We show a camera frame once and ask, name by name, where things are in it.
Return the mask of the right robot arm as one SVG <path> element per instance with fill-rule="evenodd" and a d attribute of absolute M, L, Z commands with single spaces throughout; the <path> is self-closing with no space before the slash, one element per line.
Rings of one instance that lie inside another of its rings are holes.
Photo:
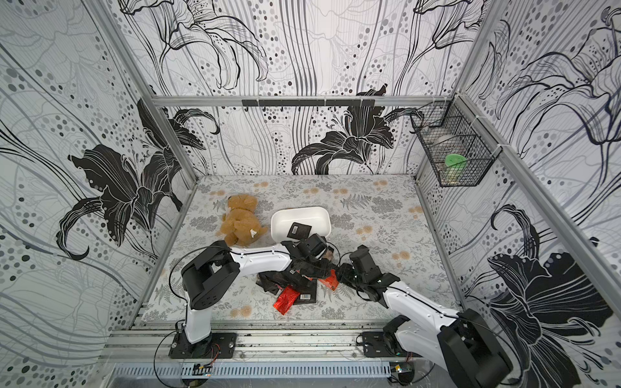
<path fill-rule="evenodd" d="M 376 265 L 368 247 L 335 270 L 338 281 L 398 314 L 387 325 L 396 351 L 414 352 L 446 370 L 457 387 L 497 387 L 514 366 L 500 337 L 472 309 L 458 311 L 419 294 Z"/>

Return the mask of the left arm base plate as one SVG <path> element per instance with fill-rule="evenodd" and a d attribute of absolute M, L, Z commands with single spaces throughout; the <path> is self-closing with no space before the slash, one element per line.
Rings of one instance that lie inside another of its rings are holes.
<path fill-rule="evenodd" d="M 168 356 L 171 359 L 231 359 L 237 334 L 211 333 L 206 339 L 191 344 L 184 331 L 175 334 Z"/>

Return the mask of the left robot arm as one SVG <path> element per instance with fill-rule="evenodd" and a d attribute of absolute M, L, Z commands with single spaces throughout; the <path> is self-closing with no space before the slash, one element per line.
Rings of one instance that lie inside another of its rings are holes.
<path fill-rule="evenodd" d="M 242 248 L 223 240 L 213 242 L 181 270 L 187 299 L 185 338 L 194 345 L 210 337 L 213 306 L 237 278 L 292 269 L 302 276 L 325 279 L 336 269 L 324 257 L 328 250 L 325 237 L 318 234 L 271 247 Z"/>

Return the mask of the black barcode tea bag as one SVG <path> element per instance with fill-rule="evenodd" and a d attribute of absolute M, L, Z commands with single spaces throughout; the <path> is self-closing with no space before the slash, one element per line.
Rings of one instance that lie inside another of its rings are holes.
<path fill-rule="evenodd" d="M 310 281 L 305 287 L 299 289 L 299 296 L 294 301 L 294 305 L 308 305 L 317 302 L 317 280 Z"/>
<path fill-rule="evenodd" d="M 293 222 L 287 233 L 287 238 L 291 240 L 304 240 L 311 235 L 312 226 Z"/>

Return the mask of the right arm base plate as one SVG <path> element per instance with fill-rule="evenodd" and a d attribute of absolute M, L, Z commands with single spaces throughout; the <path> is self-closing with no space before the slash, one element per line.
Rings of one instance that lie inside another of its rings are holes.
<path fill-rule="evenodd" d="M 394 331 L 364 331 L 357 337 L 356 345 L 368 358 L 409 358 L 412 355 L 401 346 Z"/>

